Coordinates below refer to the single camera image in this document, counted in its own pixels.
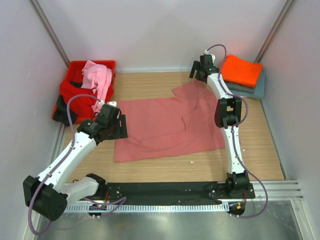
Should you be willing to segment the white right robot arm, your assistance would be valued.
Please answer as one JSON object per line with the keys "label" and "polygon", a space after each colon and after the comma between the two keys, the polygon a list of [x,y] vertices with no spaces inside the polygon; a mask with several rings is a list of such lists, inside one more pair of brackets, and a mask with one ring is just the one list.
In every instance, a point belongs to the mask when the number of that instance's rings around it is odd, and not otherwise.
{"label": "white right robot arm", "polygon": [[225,192],[231,198],[244,198],[250,180],[244,167],[239,140],[242,100],[228,89],[214,61],[215,56],[206,50],[199,61],[193,62],[189,77],[206,83],[217,98],[214,121],[221,130],[228,159]]}

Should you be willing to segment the dusty rose t-shirt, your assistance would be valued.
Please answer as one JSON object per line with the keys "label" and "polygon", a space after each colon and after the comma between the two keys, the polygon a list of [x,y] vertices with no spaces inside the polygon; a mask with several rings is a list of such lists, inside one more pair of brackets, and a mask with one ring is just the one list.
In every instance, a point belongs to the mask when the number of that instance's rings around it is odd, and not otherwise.
{"label": "dusty rose t-shirt", "polygon": [[217,98],[192,80],[172,89],[173,97],[123,100],[127,138],[114,145],[114,162],[175,157],[225,148],[214,113]]}

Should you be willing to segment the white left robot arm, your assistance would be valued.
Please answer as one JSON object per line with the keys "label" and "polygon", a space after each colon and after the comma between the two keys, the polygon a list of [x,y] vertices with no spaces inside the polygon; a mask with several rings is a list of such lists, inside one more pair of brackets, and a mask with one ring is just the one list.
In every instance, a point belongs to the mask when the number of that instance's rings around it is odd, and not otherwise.
{"label": "white left robot arm", "polygon": [[106,181],[93,173],[67,184],[71,173],[99,143],[127,138],[126,116],[115,101],[105,103],[95,119],[83,121],[72,141],[37,177],[23,181],[27,207],[50,221],[56,221],[67,206],[85,197],[101,200],[107,193]]}

